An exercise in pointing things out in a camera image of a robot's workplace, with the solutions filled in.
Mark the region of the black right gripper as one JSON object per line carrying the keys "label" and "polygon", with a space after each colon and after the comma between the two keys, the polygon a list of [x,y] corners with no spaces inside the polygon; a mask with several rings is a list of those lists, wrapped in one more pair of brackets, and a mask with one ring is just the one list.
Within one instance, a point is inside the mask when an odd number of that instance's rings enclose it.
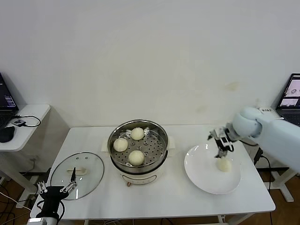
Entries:
{"label": "black right gripper", "polygon": [[[225,127],[219,127],[209,132],[208,140],[214,138],[216,140],[221,140],[226,138],[228,141],[231,141],[229,137],[229,129]],[[227,156],[227,151],[219,150],[217,155],[214,158],[224,158]]]}

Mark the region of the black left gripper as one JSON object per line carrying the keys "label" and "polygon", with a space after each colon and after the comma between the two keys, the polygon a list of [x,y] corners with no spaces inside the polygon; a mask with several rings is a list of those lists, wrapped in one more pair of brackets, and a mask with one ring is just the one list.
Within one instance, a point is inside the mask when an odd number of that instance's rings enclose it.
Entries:
{"label": "black left gripper", "polygon": [[43,198],[43,206],[41,212],[38,214],[39,218],[62,218],[65,212],[65,206],[62,204],[62,214],[58,214],[58,209],[61,201],[65,198],[65,193],[71,193],[75,187],[76,182],[76,168],[73,168],[70,182],[66,186],[49,186],[46,187],[44,181],[37,182],[38,191]]}

